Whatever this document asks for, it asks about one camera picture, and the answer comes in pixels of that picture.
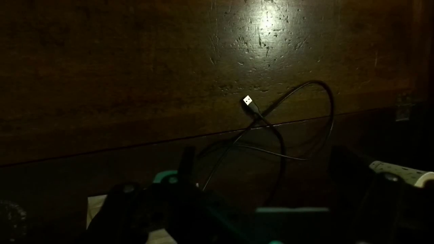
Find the wooden wall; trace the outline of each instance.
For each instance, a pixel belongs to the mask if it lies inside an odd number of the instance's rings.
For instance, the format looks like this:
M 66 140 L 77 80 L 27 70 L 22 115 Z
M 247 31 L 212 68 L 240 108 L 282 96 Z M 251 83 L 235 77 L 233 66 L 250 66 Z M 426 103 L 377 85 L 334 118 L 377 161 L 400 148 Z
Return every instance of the wooden wall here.
M 0 3 L 0 164 L 240 129 L 300 81 L 338 113 L 426 99 L 429 0 Z M 327 113 L 309 89 L 273 122 Z

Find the dark wood surface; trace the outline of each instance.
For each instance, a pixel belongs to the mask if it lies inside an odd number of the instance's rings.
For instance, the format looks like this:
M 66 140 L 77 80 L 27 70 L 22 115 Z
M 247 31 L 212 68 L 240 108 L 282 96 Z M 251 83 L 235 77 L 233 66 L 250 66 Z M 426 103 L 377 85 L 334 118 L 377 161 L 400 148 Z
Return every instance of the dark wood surface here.
M 279 126 L 289 144 L 289 152 L 300 152 L 300 144 L 316 134 L 324 122 L 313 119 Z M 395 110 L 338 117 L 331 142 L 321 155 L 311 161 L 289 164 L 273 205 L 326 205 L 332 195 L 332 184 L 327 175 L 330 146 L 346 145 L 359 150 L 381 152 L 389 142 L 384 138 L 393 125 Z M 110 187 L 130 180 L 148 186 L 157 172 L 178 167 L 184 146 L 201 149 L 231 136 L 224 133 L 4 167 L 0 169 L 0 201 L 14 202 L 27 213 L 30 243 L 68 243 L 84 230 L 88 195 L 103 194 Z M 255 130 L 244 140 L 277 149 L 275 138 L 269 131 Z M 212 156 L 197 164 L 194 172 L 199 183 L 214 159 L 216 156 Z M 277 157 L 239 149 L 221 164 L 209 188 L 250 211 L 264 201 L 277 172 Z
M 426 96 L 431 3 L 0 3 L 0 164 L 229 131 L 300 81 L 338 113 Z M 327 113 L 309 89 L 273 122 Z

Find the cable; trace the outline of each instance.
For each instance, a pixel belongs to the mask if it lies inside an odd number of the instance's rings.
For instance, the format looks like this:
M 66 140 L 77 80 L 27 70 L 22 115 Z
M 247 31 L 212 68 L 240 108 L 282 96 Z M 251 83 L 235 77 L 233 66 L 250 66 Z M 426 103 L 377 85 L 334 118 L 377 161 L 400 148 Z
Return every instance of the cable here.
M 266 117 L 269 117 L 285 99 L 288 99 L 290 95 L 294 95 L 296 92 L 298 92 L 300 89 L 302 88 L 307 88 L 307 87 L 311 87 L 311 85 L 319 85 L 321 87 L 326 92 L 327 92 L 327 96 L 328 96 L 328 102 L 330 102 L 330 114 L 328 114 L 328 121 L 327 121 L 327 127 L 326 127 L 326 137 L 324 140 L 321 141 L 321 145 L 311 155 L 311 157 L 292 157 L 292 156 L 288 156 L 286 155 L 286 145 L 285 145 L 285 140 L 282 137 L 282 134 L 278 131 L 278 129 L 270 123 Z M 206 187 L 209 186 L 210 180 L 213 179 L 213 175 L 216 174 L 218 165 L 222 163 L 222 160 L 229 155 L 229 152 L 237 146 L 237 148 L 245 148 L 245 149 L 254 149 L 254 150 L 258 150 L 258 152 L 262 152 L 262 153 L 269 153 L 269 155 L 274 155 L 274 156 L 278 156 L 281 159 L 281 167 L 279 167 L 279 172 L 278 172 L 278 176 L 277 176 L 277 180 L 267 197 L 267 199 L 264 201 L 264 205 L 269 205 L 271 202 L 271 199 L 274 198 L 274 195 L 277 194 L 278 191 L 278 187 L 281 184 L 281 180 L 283 178 L 283 174 L 285 174 L 285 168 L 286 168 L 286 164 L 288 164 L 288 160 L 296 160 L 296 161 L 305 161 L 305 160 L 311 160 L 313 159 L 319 152 L 321 152 L 324 149 L 324 146 L 327 145 L 331 134 L 332 134 L 332 129 L 334 129 L 334 125 L 335 125 L 335 100 L 334 100 L 334 95 L 332 95 L 332 91 L 330 89 L 330 87 L 323 83 L 323 81 L 317 81 L 317 80 L 312 80 L 312 81 L 307 81 L 307 83 L 301 83 L 296 87 L 293 87 L 292 89 L 286 91 L 282 96 L 279 96 L 267 110 L 264 110 L 263 113 L 259 113 L 259 108 L 258 106 L 252 102 L 252 99 L 250 96 L 245 96 L 243 99 L 244 104 L 250 108 L 250 111 L 254 114 L 254 121 L 252 123 L 250 123 L 244 130 L 241 130 L 236 137 L 233 137 L 232 140 L 229 141 L 222 141 L 221 144 L 217 144 L 216 145 L 210 145 L 208 148 L 205 148 L 199 155 L 198 155 L 198 160 L 206 157 L 206 155 L 209 155 L 212 150 L 212 148 L 221 148 L 224 146 L 225 150 L 224 153 L 218 157 L 217 163 L 212 167 L 206 180 L 205 180 L 205 184 L 202 187 L 202 190 L 206 190 Z M 251 145 L 243 145 L 243 142 L 240 142 L 240 140 L 243 138 L 243 136 L 248 131 L 251 131 L 258 123 L 264 123 L 264 129 L 270 130 L 279 141 L 279 146 L 281 146 L 281 153 L 275 153 L 275 152 L 271 152 L 271 150 L 266 150 L 266 149 L 260 149 L 260 148 L 256 148 L 256 146 L 251 146 Z

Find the wire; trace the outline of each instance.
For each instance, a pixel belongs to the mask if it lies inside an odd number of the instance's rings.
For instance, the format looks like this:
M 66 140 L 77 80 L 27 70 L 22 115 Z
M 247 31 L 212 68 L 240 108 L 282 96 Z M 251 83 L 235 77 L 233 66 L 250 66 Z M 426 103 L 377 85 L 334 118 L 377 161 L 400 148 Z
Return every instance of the wire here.
M 327 119 L 327 127 L 326 127 L 326 136 L 324 138 L 321 140 L 321 145 L 311 155 L 311 157 L 293 157 L 293 156 L 288 156 L 286 155 L 286 145 L 285 145 L 285 140 L 282 137 L 282 134 L 278 131 L 278 129 L 270 123 L 266 118 L 277 108 L 281 106 L 281 103 L 283 100 L 286 100 L 289 96 L 294 95 L 296 92 L 307 88 L 307 87 L 312 87 L 312 85 L 317 85 L 317 87 L 321 87 L 326 92 L 327 92 L 327 96 L 328 96 L 328 103 L 330 103 L 330 113 L 328 113 L 328 119 Z M 212 149 L 214 148 L 225 148 L 225 150 L 222 152 L 222 155 L 218 157 L 218 160 L 216 161 L 216 164 L 212 167 L 206 180 L 205 180 L 205 184 L 202 187 L 202 190 L 206 190 L 209 183 L 212 182 L 218 165 L 224 161 L 224 159 L 226 159 L 226 156 L 229 155 L 229 152 L 233 149 L 233 148 L 245 148 L 245 149 L 252 149 L 252 150 L 258 150 L 258 152 L 262 152 L 262 153 L 267 153 L 267 155 L 274 155 L 274 156 L 278 156 L 281 159 L 281 167 L 279 167 L 279 172 L 277 175 L 277 180 L 267 197 L 267 199 L 264 201 L 264 205 L 269 205 L 274 195 L 277 194 L 278 188 L 279 188 L 279 184 L 282 182 L 282 178 L 285 175 L 285 169 L 286 169 L 286 165 L 288 165 L 288 160 L 294 160 L 294 161 L 307 161 L 307 160 L 311 160 L 313 159 L 319 152 L 321 152 L 331 134 L 332 134 L 332 130 L 334 130 L 334 126 L 335 126 L 335 99 L 334 99 L 334 95 L 332 95 L 332 91 L 330 89 L 330 87 L 323 83 L 323 81 L 319 81 L 319 80 L 312 80 L 312 81 L 305 81 L 305 83 L 301 83 L 296 87 L 293 87 L 292 89 L 286 91 L 282 96 L 279 96 L 267 110 L 264 110 L 262 114 L 259 113 L 258 107 L 255 103 L 252 103 L 252 99 L 250 96 L 245 96 L 244 99 L 244 103 L 251 108 L 252 114 L 255 115 L 254 117 L 254 121 L 244 129 L 241 130 L 237 136 L 235 136 L 232 140 L 229 141 L 222 141 L 220 144 L 216 144 L 216 145 L 210 145 L 208 148 L 205 148 L 199 155 L 198 155 L 198 160 L 202 160 L 206 157 L 206 155 L 209 155 L 210 152 L 213 152 Z M 243 136 L 245 136 L 248 131 L 251 131 L 258 123 L 264 123 L 264 129 L 270 130 L 275 137 L 277 140 L 279 141 L 279 146 L 281 146 L 281 153 L 275 153 L 275 152 L 271 152 L 271 150 L 266 150 L 266 149 L 262 149 L 262 148 L 256 148 L 256 146 L 251 146 L 251 145 L 245 145 L 244 142 L 240 142 L 240 140 L 243 138 Z

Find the black cable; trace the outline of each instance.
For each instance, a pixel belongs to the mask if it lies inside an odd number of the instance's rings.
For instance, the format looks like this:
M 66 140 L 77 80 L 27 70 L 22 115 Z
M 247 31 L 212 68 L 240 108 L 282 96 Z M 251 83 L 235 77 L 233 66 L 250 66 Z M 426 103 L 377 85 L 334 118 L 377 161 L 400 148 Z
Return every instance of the black cable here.
M 205 184 L 202 187 L 202 190 L 206 190 L 208 184 L 210 183 L 216 169 L 218 168 L 218 165 L 221 164 L 221 161 L 229 155 L 229 150 L 235 146 L 240 146 L 237 145 L 237 142 L 241 140 L 241 137 L 251 131 L 259 122 L 263 122 L 266 123 L 266 129 L 271 130 L 273 134 L 275 134 L 275 137 L 278 138 L 279 141 L 279 145 L 281 145 L 281 153 L 274 153 L 274 152 L 270 152 L 270 150 L 266 150 L 266 149 L 260 149 L 260 148 L 255 148 L 255 146 L 243 146 L 241 148 L 247 148 L 247 149 L 255 149 L 258 152 L 263 152 L 263 153 L 269 153 L 269 155 L 275 155 L 275 156 L 279 156 L 281 157 L 281 167 L 279 167 L 279 172 L 278 172 L 278 176 L 277 176 L 277 180 L 275 180 L 275 184 L 273 186 L 271 191 L 270 191 L 270 195 L 269 198 L 266 199 L 266 205 L 269 205 L 271 202 L 271 199 L 274 198 L 279 184 L 281 184 L 281 180 L 283 178 L 283 174 L 285 174 L 285 168 L 286 168 L 286 164 L 288 164 L 288 159 L 289 160 L 300 160 L 300 161 L 305 161 L 305 160 L 311 160 L 312 157 L 290 157 L 286 155 L 286 145 L 285 145 L 285 140 L 282 137 L 282 134 L 277 130 L 277 127 L 270 123 L 266 117 L 269 117 L 286 98 L 289 98 L 290 95 L 294 95 L 296 92 L 298 92 L 300 89 L 302 88 L 307 88 L 307 87 L 311 87 L 311 85 L 319 85 L 321 87 L 326 92 L 327 92 L 327 96 L 328 96 L 328 102 L 330 102 L 330 114 L 328 114 L 328 121 L 327 121 L 327 131 L 326 131 L 326 137 L 321 142 L 321 145 L 317 148 L 317 150 L 315 150 L 312 155 L 313 157 L 321 152 L 324 149 L 324 146 L 327 145 L 327 141 L 330 140 L 331 137 L 331 133 L 332 133 L 332 129 L 334 129 L 334 125 L 335 125 L 335 100 L 334 100 L 334 95 L 332 95 L 332 91 L 330 89 L 330 87 L 323 83 L 323 81 L 317 81 L 317 80 L 313 80 L 313 81 L 307 81 L 307 83 L 301 83 L 298 85 L 296 85 L 294 88 L 289 89 L 288 92 L 285 92 L 279 99 L 277 99 L 267 110 L 264 110 L 264 113 L 259 113 L 258 111 L 258 107 L 252 103 L 252 111 L 254 114 L 256 115 L 255 119 L 252 121 L 251 125 L 248 125 L 244 130 L 241 130 L 236 137 L 233 137 L 232 140 L 229 140 L 228 142 L 224 142 L 224 146 L 225 146 L 225 150 L 224 153 L 221 155 L 221 157 L 217 160 L 217 163 L 213 165 L 210 174 L 208 175 L 206 180 L 205 180 Z M 199 155 L 198 155 L 198 159 L 203 159 L 206 156 L 206 153 L 209 153 L 210 148 L 206 148 L 208 150 L 202 150 Z

